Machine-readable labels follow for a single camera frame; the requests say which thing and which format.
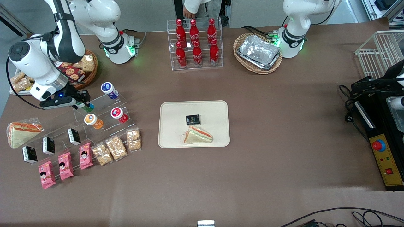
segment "red emergency stop button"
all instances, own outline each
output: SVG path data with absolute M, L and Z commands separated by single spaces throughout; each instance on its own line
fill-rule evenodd
M 392 169 L 386 169 L 386 174 L 387 175 L 393 174 L 393 170 Z
M 376 140 L 375 142 L 372 143 L 372 148 L 377 150 L 377 151 L 383 152 L 383 151 L 386 150 L 386 144 L 384 143 L 383 140 L 378 139 L 378 140 Z

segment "brown tablecloth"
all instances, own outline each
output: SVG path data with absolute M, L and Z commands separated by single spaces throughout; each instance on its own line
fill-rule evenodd
M 337 206 L 403 217 L 404 192 L 384 191 L 368 143 L 344 122 L 345 98 L 338 91 L 361 77 L 354 51 L 385 29 L 385 20 L 312 26 L 299 55 L 267 76 L 234 58 L 232 44 L 243 29 L 223 30 L 223 69 L 177 72 L 165 32 L 149 33 L 139 56 L 124 65 L 108 60 L 95 36 L 83 36 L 99 58 L 90 94 L 102 95 L 102 82 L 114 84 L 141 128 L 143 150 L 43 190 L 35 165 L 7 145 L 5 128 L 69 109 L 40 111 L 11 95 L 0 122 L 0 225 L 189 227 L 212 219 L 218 227 L 280 226 Z M 229 146 L 159 148 L 160 105 L 198 100 L 228 103 Z M 349 211 L 313 218 L 354 224 Z

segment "control panel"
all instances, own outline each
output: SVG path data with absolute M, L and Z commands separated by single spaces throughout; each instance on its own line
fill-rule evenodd
M 400 173 L 396 166 L 384 134 L 369 139 L 375 154 L 377 165 L 386 186 L 403 185 Z

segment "pink snack package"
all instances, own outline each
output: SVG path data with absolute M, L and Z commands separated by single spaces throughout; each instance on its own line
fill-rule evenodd
M 41 175 L 41 184 L 44 189 L 56 184 L 53 166 L 50 161 L 39 166 L 39 174 Z
M 80 155 L 80 169 L 82 170 L 93 165 L 90 144 L 91 143 L 86 143 L 83 146 L 80 146 L 78 150 Z
M 70 156 L 70 152 L 62 154 L 57 157 L 59 160 L 59 173 L 60 179 L 64 180 L 68 177 L 73 176 L 73 166 L 72 166 L 72 157 Z

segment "clear acrylic stand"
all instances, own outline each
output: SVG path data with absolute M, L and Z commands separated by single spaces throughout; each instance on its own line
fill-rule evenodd
M 219 68 L 223 67 L 223 34 L 222 34 L 222 23 L 220 18 L 215 20 L 216 27 L 216 39 L 217 39 L 217 47 L 219 47 L 219 63 L 217 65 L 210 64 L 210 48 L 208 46 L 208 27 L 209 27 L 209 18 L 200 18 L 196 19 L 196 27 L 199 30 L 199 41 L 200 47 L 202 50 L 202 66 L 195 67 L 194 65 L 194 57 L 192 55 L 192 45 L 191 39 L 189 37 L 189 29 L 191 28 L 190 20 L 182 20 L 182 26 L 185 30 L 185 35 L 187 38 L 187 48 L 185 51 L 185 58 L 187 60 L 187 67 L 184 69 L 200 69 L 200 68 Z M 167 21 L 167 35 L 168 35 L 168 48 L 170 50 L 170 58 L 171 58 L 171 68 L 173 71 L 175 70 L 184 70 L 179 67 L 177 61 L 177 55 L 175 51 L 177 50 L 177 24 L 176 21 Z
M 53 172 L 56 180 L 60 179 L 59 176 L 59 163 L 58 156 L 70 152 L 72 157 L 73 170 L 80 168 L 80 156 L 78 149 L 81 145 L 91 143 L 91 146 L 104 141 L 110 136 L 117 135 L 124 142 L 127 148 L 126 129 L 134 127 L 135 123 L 130 117 L 128 110 L 125 106 L 127 101 L 120 94 L 117 99 L 110 99 L 108 95 L 103 95 L 91 101 L 94 104 L 94 109 L 91 111 L 99 119 L 104 122 L 103 128 L 95 129 L 84 123 L 84 117 L 88 114 L 83 109 L 72 109 L 64 114 L 61 114 L 55 118 L 50 119 L 42 123 L 44 131 L 37 135 L 35 138 L 27 142 L 24 146 L 30 146 L 35 148 L 38 162 L 32 164 L 35 167 L 41 164 L 51 161 L 53 165 Z M 120 107 L 123 112 L 128 115 L 129 119 L 125 123 L 120 123 L 117 119 L 114 119 L 110 115 L 110 111 Z M 70 143 L 67 130 L 69 128 L 75 129 L 80 135 L 81 144 L 79 146 Z M 55 154 L 47 155 L 42 152 L 42 138 L 50 137 L 55 141 Z M 93 163 L 97 164 L 96 158 L 93 156 Z

